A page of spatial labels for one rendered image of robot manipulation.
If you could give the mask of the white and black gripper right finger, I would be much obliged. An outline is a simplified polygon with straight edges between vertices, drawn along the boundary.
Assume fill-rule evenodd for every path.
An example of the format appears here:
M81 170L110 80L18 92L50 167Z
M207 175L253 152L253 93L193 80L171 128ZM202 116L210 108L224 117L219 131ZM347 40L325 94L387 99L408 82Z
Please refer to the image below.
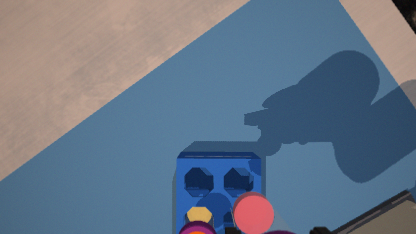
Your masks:
M309 234L333 234L327 227L314 227Z

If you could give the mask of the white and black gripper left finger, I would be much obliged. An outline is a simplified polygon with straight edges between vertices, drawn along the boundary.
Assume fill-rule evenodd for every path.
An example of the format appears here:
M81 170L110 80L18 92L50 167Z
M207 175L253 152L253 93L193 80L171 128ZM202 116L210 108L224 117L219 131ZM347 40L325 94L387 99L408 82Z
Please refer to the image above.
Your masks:
M236 227L225 227L225 234L242 234Z

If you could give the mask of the blue bench mat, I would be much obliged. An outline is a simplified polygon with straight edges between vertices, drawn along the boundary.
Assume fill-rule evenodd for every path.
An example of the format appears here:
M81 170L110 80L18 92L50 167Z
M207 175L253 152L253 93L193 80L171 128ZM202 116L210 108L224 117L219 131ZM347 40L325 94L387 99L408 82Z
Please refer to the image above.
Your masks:
M0 181L0 234L176 234L181 152L253 152L296 234L404 190L416 109L339 0L250 0Z

